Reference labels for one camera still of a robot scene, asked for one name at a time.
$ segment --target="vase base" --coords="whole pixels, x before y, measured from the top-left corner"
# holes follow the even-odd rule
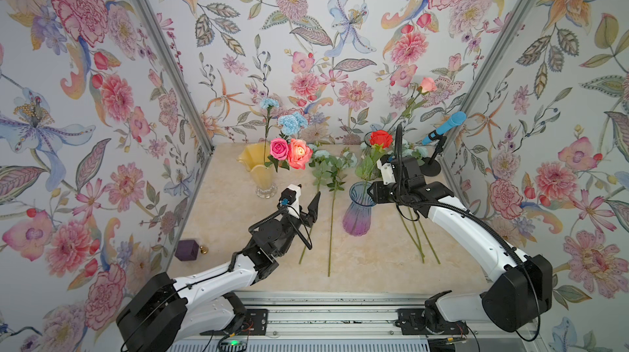
[[[259,186],[256,186],[256,195],[263,199],[270,199],[277,193],[277,185],[273,183],[270,188],[263,190]]]

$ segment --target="red rose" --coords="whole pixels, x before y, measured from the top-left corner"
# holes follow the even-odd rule
[[[369,139],[369,143],[372,146],[375,144],[379,144],[383,149],[389,148],[391,143],[393,143],[393,136],[386,132],[385,130],[377,130],[371,133],[371,139]]]

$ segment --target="yellow vase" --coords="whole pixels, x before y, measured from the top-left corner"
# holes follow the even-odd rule
[[[245,165],[247,172],[256,183],[256,194],[260,198],[269,199],[277,192],[277,186],[274,183],[276,172],[272,166],[264,166],[264,162],[269,160],[267,157],[271,149],[268,143],[266,152],[264,152],[264,147],[264,143],[249,144],[237,159]]]

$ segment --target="marble tabletop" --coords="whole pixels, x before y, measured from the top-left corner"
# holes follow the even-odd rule
[[[336,154],[343,147],[329,145],[322,148]],[[208,253],[199,254],[192,262],[174,258],[168,269],[170,277],[194,274],[229,262],[232,253],[243,248],[251,237],[247,228],[276,210],[279,192],[287,185],[303,185],[301,205],[304,208],[315,195],[314,177],[306,167],[306,170],[279,169],[276,176],[278,194],[271,199],[258,198],[255,184],[236,160],[243,148],[244,144],[216,146],[182,233],[182,239],[196,239],[207,246]],[[359,154],[358,146],[350,148]],[[364,236],[350,236],[345,232],[342,220],[351,203],[349,189],[360,181],[353,169],[347,169],[346,173],[346,189],[338,191],[334,200],[330,277],[328,255],[333,193],[327,191],[327,187],[321,187],[319,216],[311,232],[313,249],[306,250],[299,264],[304,245],[295,237],[289,252],[277,259],[279,267],[263,282],[250,286],[250,290],[432,294],[443,290],[466,293],[486,288],[483,271],[474,258],[440,226],[423,217],[421,226],[440,264],[416,223],[425,255],[422,263],[419,250],[393,204],[372,207],[371,229]],[[427,182],[432,181],[445,183],[445,178],[442,175],[427,178]],[[416,236],[410,221],[406,221],[406,226]]]

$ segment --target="floral wallpaper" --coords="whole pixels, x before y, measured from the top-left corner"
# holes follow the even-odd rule
[[[207,154],[132,1],[0,15],[0,349],[117,350]]]
[[[419,140],[456,112],[517,0],[150,1],[215,143],[263,138],[270,96],[272,126],[299,112],[301,139],[357,144],[399,122]]]
[[[556,352],[629,348],[625,5],[537,0],[445,152],[470,209],[553,264]]]

